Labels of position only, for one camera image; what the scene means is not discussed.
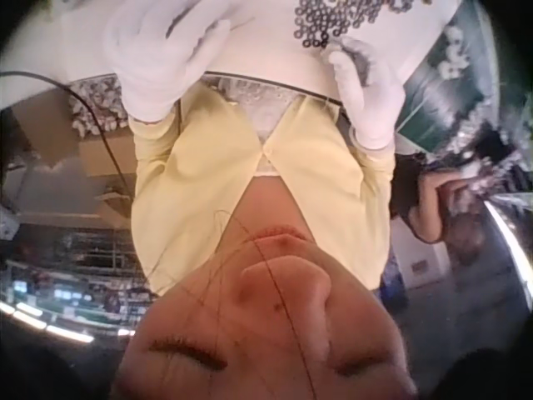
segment white glove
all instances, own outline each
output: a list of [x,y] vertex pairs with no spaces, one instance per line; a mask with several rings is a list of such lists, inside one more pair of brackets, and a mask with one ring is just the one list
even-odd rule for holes
[[475,160],[459,169],[461,179],[475,178],[479,175],[482,164],[481,161]]
[[[367,43],[350,37],[341,46],[330,44],[327,61],[335,68],[335,79],[344,108],[355,129],[356,141],[369,150],[386,148],[394,142],[395,124],[406,93],[387,62]],[[355,58],[368,63],[365,87],[357,72]]]
[[228,0],[126,0],[104,50],[135,119],[162,120],[219,54],[230,32]]

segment white lace top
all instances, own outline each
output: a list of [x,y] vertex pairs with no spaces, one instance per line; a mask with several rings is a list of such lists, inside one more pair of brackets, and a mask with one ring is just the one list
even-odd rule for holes
[[[298,95],[297,92],[283,87],[225,77],[220,79],[217,88],[229,102],[238,103],[244,109],[262,143],[271,136],[281,117]],[[263,156],[255,176],[277,177],[279,173]]]

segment nose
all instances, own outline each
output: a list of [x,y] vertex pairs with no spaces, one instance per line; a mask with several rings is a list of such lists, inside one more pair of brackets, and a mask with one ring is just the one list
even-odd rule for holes
[[330,291],[331,279],[324,270],[306,259],[285,256],[244,269],[237,304],[256,332],[284,346],[298,340],[305,353],[325,361]]

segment black cable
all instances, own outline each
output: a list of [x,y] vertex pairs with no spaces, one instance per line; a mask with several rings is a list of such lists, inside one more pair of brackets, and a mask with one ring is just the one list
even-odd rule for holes
[[31,78],[31,79],[37,79],[38,81],[43,81],[46,83],[50,83],[51,85],[55,86],[56,88],[60,88],[64,92],[70,94],[71,96],[75,97],[83,106],[89,111],[91,114],[92,119],[94,120],[94,123],[96,124],[98,131],[100,132],[100,137],[102,138],[103,144],[107,150],[107,154],[109,154],[109,157],[111,158],[111,161],[113,162],[113,165],[115,166],[118,175],[120,176],[120,179],[122,181],[122,185],[124,186],[124,189],[126,190],[126,194],[130,199],[130,202],[133,203],[133,195],[130,191],[129,186],[127,185],[126,178],[124,177],[124,174],[122,173],[122,170],[120,169],[117,159],[115,158],[115,155],[113,154],[113,151],[109,147],[109,143],[107,142],[106,133],[103,130],[102,126],[98,122],[98,118],[94,111],[92,110],[91,106],[87,104],[87,102],[81,97],[79,94],[74,92],[69,86],[64,85],[58,81],[55,81],[49,77],[44,77],[43,75],[39,75],[38,73],[34,72],[24,72],[24,71],[5,71],[0,72],[0,78],[4,77],[25,77],[25,78]]

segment yellow cardigan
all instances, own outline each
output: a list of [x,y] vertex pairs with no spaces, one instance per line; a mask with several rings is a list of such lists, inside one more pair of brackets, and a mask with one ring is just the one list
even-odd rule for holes
[[156,125],[130,120],[137,167],[132,235],[151,289],[163,294],[215,251],[262,154],[291,191],[316,243],[367,288],[389,252],[391,150],[348,147],[336,110],[299,97],[262,145],[244,112],[195,85]]

